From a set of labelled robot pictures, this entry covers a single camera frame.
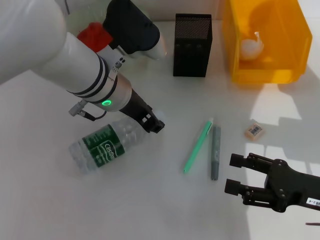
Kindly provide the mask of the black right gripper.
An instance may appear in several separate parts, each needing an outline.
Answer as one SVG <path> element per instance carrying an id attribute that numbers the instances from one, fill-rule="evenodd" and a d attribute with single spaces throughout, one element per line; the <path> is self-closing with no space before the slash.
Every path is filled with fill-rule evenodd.
<path id="1" fill-rule="evenodd" d="M 272 160 L 254 153 L 249 153 L 247 157 L 233 153 L 229 165 L 267 174 L 266 189 L 243 185 L 231 179 L 226 180 L 224 192 L 234 196 L 241 195 L 244 205 L 271 207 L 279 213 L 285 212 L 289 206 L 317 211 L 320 209 L 318 176 L 298 172 L 289 167 L 284 160 Z"/>

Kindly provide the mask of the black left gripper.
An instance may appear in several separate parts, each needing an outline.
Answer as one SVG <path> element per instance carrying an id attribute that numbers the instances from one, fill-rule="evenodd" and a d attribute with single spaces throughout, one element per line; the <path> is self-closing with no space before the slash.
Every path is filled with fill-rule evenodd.
<path id="1" fill-rule="evenodd" d="M 119 111 L 136 120 L 148 133 L 157 134 L 165 127 L 165 114 L 162 111 L 151 114 L 152 108 L 134 90 L 129 102 Z"/>

